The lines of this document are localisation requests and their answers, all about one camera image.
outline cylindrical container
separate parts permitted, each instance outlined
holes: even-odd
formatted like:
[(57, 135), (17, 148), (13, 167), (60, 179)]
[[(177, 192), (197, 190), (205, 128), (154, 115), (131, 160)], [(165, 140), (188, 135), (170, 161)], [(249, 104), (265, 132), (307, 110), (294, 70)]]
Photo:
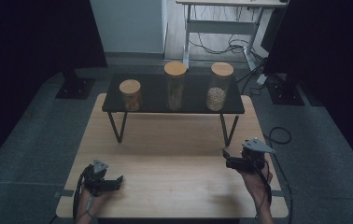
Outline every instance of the cylindrical container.
[(123, 95), (124, 107), (127, 111), (139, 110), (142, 105), (141, 84), (134, 79), (128, 79), (119, 85)]
[(167, 75), (167, 107), (177, 111), (182, 107), (182, 96), (185, 82), (186, 66), (180, 62), (170, 62), (165, 65)]
[(206, 95), (206, 107), (212, 111), (223, 108), (229, 89), (233, 67), (228, 63), (214, 63), (211, 66), (212, 75)]

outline white wall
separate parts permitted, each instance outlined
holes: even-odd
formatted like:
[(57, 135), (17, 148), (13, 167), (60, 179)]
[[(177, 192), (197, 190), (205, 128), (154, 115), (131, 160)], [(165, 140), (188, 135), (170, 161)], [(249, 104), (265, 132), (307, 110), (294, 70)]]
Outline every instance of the white wall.
[(105, 52), (164, 53), (166, 0), (91, 0)]

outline black table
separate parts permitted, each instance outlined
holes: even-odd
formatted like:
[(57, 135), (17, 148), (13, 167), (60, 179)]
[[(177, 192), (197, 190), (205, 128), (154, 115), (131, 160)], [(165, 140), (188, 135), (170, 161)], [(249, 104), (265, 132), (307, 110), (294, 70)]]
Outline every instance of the black table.
[[(113, 75), (102, 110), (109, 115), (113, 131), (121, 143), (127, 114), (130, 113), (180, 113), (180, 114), (219, 114), (223, 130), (225, 146), (232, 141), (235, 125), (240, 114), (244, 114), (244, 106), (241, 101), (235, 77), (232, 76), (226, 101), (219, 111), (212, 111), (206, 108), (205, 98), (210, 82), (210, 75), (185, 75), (185, 84), (182, 97), (182, 108), (173, 111), (167, 108), (167, 76), (152, 74), (115, 74)], [(119, 89), (121, 82), (127, 79), (135, 79), (141, 83), (141, 94), (143, 104), (138, 111), (127, 111), (124, 107), (123, 96)], [(118, 132), (112, 112), (124, 112), (120, 133)], [(223, 115), (235, 114), (234, 122), (230, 134), (227, 134), (226, 124)]]

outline jar lid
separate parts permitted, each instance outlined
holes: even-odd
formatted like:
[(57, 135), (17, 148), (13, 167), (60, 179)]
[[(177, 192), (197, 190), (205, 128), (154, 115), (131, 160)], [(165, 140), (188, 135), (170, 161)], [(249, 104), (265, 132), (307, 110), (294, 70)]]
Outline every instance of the jar lid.
[(231, 75), (234, 71), (229, 63), (213, 63), (211, 69), (215, 74), (223, 77)]
[(126, 94), (131, 94), (139, 91), (141, 89), (141, 83), (134, 79), (127, 79), (119, 85), (119, 89), (121, 92)]
[(170, 62), (167, 63), (164, 67), (164, 71), (166, 74), (171, 76), (180, 76), (186, 73), (186, 65), (181, 62)]

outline desk leg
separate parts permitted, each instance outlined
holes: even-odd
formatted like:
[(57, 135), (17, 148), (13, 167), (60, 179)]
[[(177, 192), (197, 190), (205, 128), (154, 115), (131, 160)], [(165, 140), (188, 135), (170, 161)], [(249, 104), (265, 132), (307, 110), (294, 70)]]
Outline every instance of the desk leg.
[(188, 5), (188, 17), (185, 21), (185, 46), (183, 47), (183, 63), (189, 69), (189, 40), (191, 38), (191, 5)]
[(113, 132), (116, 135), (116, 139), (118, 139), (118, 143), (121, 143), (121, 141), (123, 140), (124, 126), (126, 125), (126, 120), (127, 120), (127, 112), (124, 113), (120, 134), (118, 133), (118, 129), (116, 128), (115, 120), (113, 120), (112, 113), (107, 112), (107, 115), (109, 116), (110, 123), (112, 124), (112, 128), (113, 128)]
[(228, 136), (227, 130), (226, 130), (226, 123), (225, 123), (225, 118), (223, 117), (223, 114), (220, 114), (220, 122), (222, 123), (222, 130), (223, 130), (223, 138), (225, 140), (225, 146), (228, 147), (230, 145), (230, 142), (232, 141), (232, 137), (234, 134), (235, 126), (237, 125), (237, 121), (240, 118), (239, 115), (235, 115), (234, 117), (234, 122), (232, 129), (230, 130), (230, 134)]
[(248, 66), (251, 71), (256, 67), (255, 61), (251, 56), (251, 51), (252, 51), (253, 42), (255, 41), (256, 34), (258, 33), (258, 30), (259, 30), (259, 25), (261, 24), (261, 15), (263, 15), (263, 7), (261, 7), (259, 9), (259, 14), (255, 20), (255, 26), (254, 26), (252, 34), (250, 36), (248, 46), (244, 50), (244, 54), (246, 55)]

